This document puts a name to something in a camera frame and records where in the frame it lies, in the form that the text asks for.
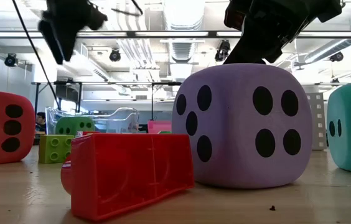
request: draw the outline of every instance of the security camera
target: security camera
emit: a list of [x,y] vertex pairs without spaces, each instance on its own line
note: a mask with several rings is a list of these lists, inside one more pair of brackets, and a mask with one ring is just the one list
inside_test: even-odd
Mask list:
[[214,60],[216,62],[224,61],[228,57],[229,51],[231,51],[231,45],[230,45],[229,41],[228,40],[221,40],[221,43],[217,49],[217,53],[214,56]]
[[120,61],[120,53],[119,53],[119,49],[112,49],[111,54],[109,55],[109,59],[112,62],[118,62]]
[[4,64],[11,68],[18,66],[18,59],[16,59],[16,54],[9,53],[4,61]]
[[344,58],[344,55],[341,52],[337,52],[336,54],[333,54],[330,56],[329,60],[331,62],[341,62]]

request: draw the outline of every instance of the transparent container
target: transparent container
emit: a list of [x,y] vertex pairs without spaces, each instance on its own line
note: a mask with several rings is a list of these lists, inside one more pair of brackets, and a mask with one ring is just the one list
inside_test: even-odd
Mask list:
[[55,108],[45,108],[47,134],[55,134],[55,126],[61,117],[87,117],[101,133],[137,133],[139,111],[134,108],[118,108],[109,115],[69,114]]

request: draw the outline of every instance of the black dot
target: black dot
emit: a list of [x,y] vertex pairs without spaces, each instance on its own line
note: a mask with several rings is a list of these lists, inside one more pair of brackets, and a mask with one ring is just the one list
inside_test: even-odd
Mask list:
[[256,150],[258,154],[267,158],[275,151],[275,138],[268,129],[261,129],[256,136]]
[[202,162],[207,162],[212,156],[212,142],[207,136],[199,137],[197,144],[197,152]]
[[185,126],[190,136],[193,136],[196,133],[196,130],[198,129],[198,117],[195,112],[189,112]]
[[9,120],[4,123],[4,133],[8,135],[17,135],[21,133],[22,125],[18,121]]
[[185,109],[187,109],[187,98],[184,94],[178,96],[176,109],[178,115],[183,115],[185,113]]
[[253,93],[253,104],[259,114],[269,114],[273,109],[273,97],[271,92],[263,86],[257,87]]
[[206,111],[212,103],[212,91],[210,87],[204,85],[198,92],[198,106],[201,111]]
[[24,110],[18,105],[8,105],[6,107],[6,114],[10,118],[20,118],[24,114]]
[[15,152],[21,146],[18,138],[9,138],[1,144],[1,148],[6,152]]
[[291,90],[286,90],[281,98],[282,110],[288,116],[294,116],[299,111],[299,100]]
[[283,147],[285,151],[294,156],[299,153],[301,148],[300,134],[295,129],[289,129],[283,136]]
[[332,137],[334,137],[335,136],[335,124],[333,123],[333,121],[331,121],[329,123],[329,131],[330,131],[330,135]]
[[342,135],[342,122],[340,119],[337,121],[337,132],[339,133],[339,137]]

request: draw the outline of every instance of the wooden table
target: wooden table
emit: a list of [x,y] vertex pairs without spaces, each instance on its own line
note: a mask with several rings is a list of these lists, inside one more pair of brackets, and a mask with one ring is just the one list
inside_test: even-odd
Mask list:
[[[0,224],[87,223],[70,213],[61,164],[38,164],[37,148],[22,161],[0,165]],[[276,211],[269,208],[274,205]],[[350,223],[351,172],[328,152],[313,152],[295,183],[265,190],[195,189],[106,223]]]

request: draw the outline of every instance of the white wall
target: white wall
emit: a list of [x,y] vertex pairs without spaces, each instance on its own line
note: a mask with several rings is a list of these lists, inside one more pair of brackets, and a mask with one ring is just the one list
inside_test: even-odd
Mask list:
[[34,91],[31,88],[32,72],[23,68],[9,68],[0,58],[0,91],[24,96],[34,103]]

